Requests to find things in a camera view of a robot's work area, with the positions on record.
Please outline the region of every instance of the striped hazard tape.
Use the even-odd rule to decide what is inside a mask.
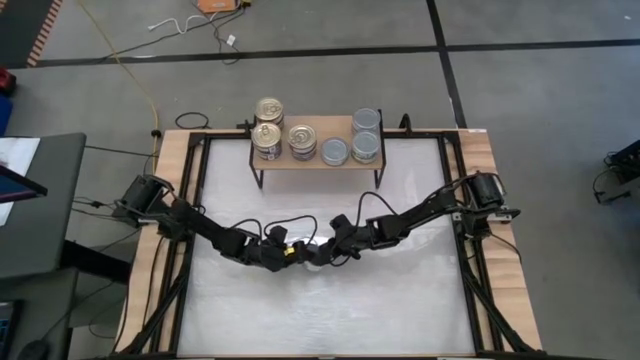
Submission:
[[[38,64],[40,55],[42,55],[42,51],[44,50],[44,44],[47,42],[49,34],[51,34],[53,23],[56,21],[56,17],[58,17],[58,12],[60,11],[61,6],[62,0],[53,0],[53,2],[51,3],[49,13],[47,13],[47,17],[44,19],[44,24],[42,24],[40,33],[38,34],[38,37],[33,44],[33,48],[31,49],[31,53],[29,54],[29,58],[27,59],[27,67],[35,67]]]

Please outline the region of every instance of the white cable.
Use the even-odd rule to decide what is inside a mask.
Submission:
[[[189,16],[189,17],[187,18],[187,21],[186,21],[186,22],[185,22],[185,24],[184,24],[184,31],[180,30],[180,25],[178,24],[178,20],[176,20],[175,18],[168,18],[168,19],[163,20],[163,21],[161,21],[161,22],[159,22],[159,23],[157,23],[157,24],[155,24],[155,25],[147,26],[147,29],[149,29],[149,31],[153,31],[153,30],[155,30],[156,28],[158,28],[158,27],[160,27],[160,26],[162,26],[162,25],[164,25],[164,24],[166,24],[166,23],[168,23],[168,22],[173,21],[173,23],[176,25],[176,29],[178,29],[178,32],[179,32],[181,35],[184,35],[184,34],[186,34],[186,33],[189,31],[189,21],[190,21],[191,19],[198,19],[198,18],[200,18],[200,19],[205,19],[205,20],[207,20],[208,22],[212,22],[212,21],[213,21],[213,18],[215,18],[215,17],[216,17],[216,15],[218,15],[218,13],[213,13],[213,15],[211,15],[211,17],[209,17],[209,18],[207,18],[207,17],[205,17],[205,16],[202,16],[202,15],[191,15],[191,16]]]

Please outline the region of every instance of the gray floor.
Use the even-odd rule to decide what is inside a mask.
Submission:
[[[424,1],[255,0],[223,28],[243,51],[350,46],[433,45]],[[87,1],[124,48],[173,31],[146,26],[195,14],[188,0]],[[438,1],[449,44],[640,38],[635,1]],[[139,50],[136,55],[213,52],[211,29]],[[106,55],[108,48],[76,2],[64,3],[43,58]],[[640,47],[452,54],[470,127],[487,128],[511,206],[544,348],[564,355],[637,358],[640,334],[640,209],[623,199],[599,206],[591,193],[602,158],[640,134]],[[259,97],[280,98],[289,114],[345,114],[361,106],[402,113],[416,125],[455,127],[436,54],[337,56],[139,64],[132,71],[158,105],[163,129],[184,111],[202,111],[216,128],[251,116]],[[93,145],[149,152],[152,117],[117,66],[16,71],[20,90],[9,134],[83,131]],[[87,150],[77,195],[111,200],[142,171],[144,158]],[[73,216],[69,238],[103,246],[125,226]],[[133,254],[135,240],[114,253]],[[99,286],[82,279],[79,292]],[[114,288],[74,314],[86,325],[123,296]],[[119,305],[113,305],[115,313]],[[106,315],[107,320],[116,316]],[[114,321],[98,319],[101,334]],[[104,354],[109,340],[79,328],[70,358]]]

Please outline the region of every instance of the wooden shelf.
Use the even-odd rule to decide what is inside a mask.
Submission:
[[[255,170],[311,170],[311,169],[362,169],[381,170],[383,167],[382,143],[376,160],[370,164],[361,164],[351,157],[342,166],[330,166],[322,160],[322,143],[331,137],[339,137],[349,144],[353,140],[351,133],[352,116],[285,116],[284,130],[282,131],[282,154],[276,160],[263,160],[253,156],[253,168]],[[289,129],[296,125],[309,125],[315,130],[318,140],[317,152],[309,161],[298,161],[291,155],[291,149],[287,138]]]

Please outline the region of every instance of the can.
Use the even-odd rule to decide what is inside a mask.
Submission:
[[[349,158],[349,145],[339,137],[328,138],[322,143],[322,160],[331,166],[340,166]]]
[[[258,123],[271,123],[281,130],[284,128],[284,107],[276,98],[262,98],[256,104],[256,119]]]
[[[353,113],[351,130],[354,134],[360,131],[377,133],[380,127],[380,113],[369,108],[362,108]]]
[[[289,130],[289,148],[294,159],[307,161],[316,155],[316,132],[311,126],[297,125]]]
[[[362,131],[353,137],[351,156],[362,164],[370,164],[376,160],[380,150],[378,135],[370,131]]]
[[[259,124],[251,133],[256,155],[264,160],[275,160],[282,154],[282,132],[274,124]]]

